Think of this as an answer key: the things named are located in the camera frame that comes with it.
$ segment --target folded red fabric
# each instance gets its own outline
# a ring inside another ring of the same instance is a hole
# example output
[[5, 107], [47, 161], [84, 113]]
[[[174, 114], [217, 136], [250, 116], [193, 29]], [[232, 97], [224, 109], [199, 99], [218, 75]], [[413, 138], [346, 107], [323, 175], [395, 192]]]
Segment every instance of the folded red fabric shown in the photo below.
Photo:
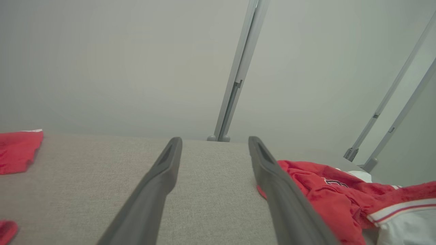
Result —
[[18, 226], [12, 220], [0, 221], [0, 245], [6, 245], [15, 235]]
[[43, 136], [41, 129], [0, 133], [0, 174], [25, 172]]
[[[435, 224], [432, 219], [436, 217], [436, 181], [398, 187], [366, 183], [347, 172], [311, 162], [280, 160], [278, 164], [297, 184], [341, 244], [364, 245], [362, 229], [372, 227], [383, 228], [378, 244], [403, 244], [406, 241], [393, 242], [395, 239], [392, 237], [397, 237], [396, 240], [407, 238], [414, 244], [436, 244], [416, 242], [431, 240], [429, 237], [434, 231], [430, 224]], [[257, 190], [266, 198], [260, 186]], [[406, 217], [399, 215], [400, 212], [407, 212], [408, 215], [428, 212], [428, 215], [426, 213], [425, 218], [418, 215]]]

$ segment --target red cloth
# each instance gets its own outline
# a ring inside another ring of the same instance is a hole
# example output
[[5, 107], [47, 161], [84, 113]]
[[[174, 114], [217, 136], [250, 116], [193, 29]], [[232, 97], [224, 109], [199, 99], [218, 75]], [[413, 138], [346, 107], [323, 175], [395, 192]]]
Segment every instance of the red cloth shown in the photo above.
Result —
[[[366, 183], [326, 165], [286, 160], [278, 163], [342, 244], [365, 244], [362, 228], [374, 227], [368, 215], [394, 204], [436, 197], [436, 181], [395, 189]], [[259, 186], [257, 189], [266, 198]]]
[[42, 138], [42, 131], [0, 133], [0, 174], [25, 172]]
[[15, 235], [18, 226], [11, 220], [0, 221], [0, 245], [6, 245]]

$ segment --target gray fabric surface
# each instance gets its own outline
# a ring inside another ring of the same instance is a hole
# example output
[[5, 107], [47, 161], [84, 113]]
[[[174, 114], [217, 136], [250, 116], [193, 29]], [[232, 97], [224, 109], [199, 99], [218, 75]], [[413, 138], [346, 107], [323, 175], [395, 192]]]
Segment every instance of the gray fabric surface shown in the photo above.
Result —
[[[27, 172], [0, 176], [0, 219], [18, 223], [12, 244], [95, 244], [168, 139], [46, 135]], [[342, 170], [328, 154], [295, 152]], [[159, 244], [275, 244], [246, 144], [183, 141]]]

